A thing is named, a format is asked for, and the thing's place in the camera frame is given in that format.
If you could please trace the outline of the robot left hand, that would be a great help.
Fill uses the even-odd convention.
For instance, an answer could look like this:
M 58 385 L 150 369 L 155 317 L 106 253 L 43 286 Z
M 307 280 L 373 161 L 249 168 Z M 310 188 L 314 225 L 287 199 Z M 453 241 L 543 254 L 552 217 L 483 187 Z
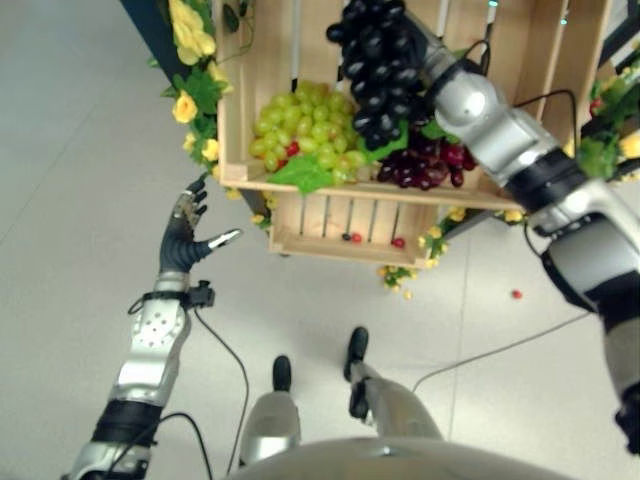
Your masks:
M 205 174 L 179 194 L 171 209 L 160 244 L 160 274 L 189 274 L 195 264 L 243 235 L 241 229 L 233 228 L 205 240 L 195 238 L 196 227 L 208 209 L 204 204 L 207 195 Z

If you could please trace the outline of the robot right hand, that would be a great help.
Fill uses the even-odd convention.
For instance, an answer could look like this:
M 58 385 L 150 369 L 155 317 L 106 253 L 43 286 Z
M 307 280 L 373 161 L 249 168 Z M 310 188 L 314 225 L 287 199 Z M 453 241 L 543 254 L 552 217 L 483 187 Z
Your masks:
M 404 12 L 403 28 L 407 35 L 405 54 L 409 63 L 418 69 L 427 64 L 434 51 L 436 37 L 429 28 L 410 10 Z

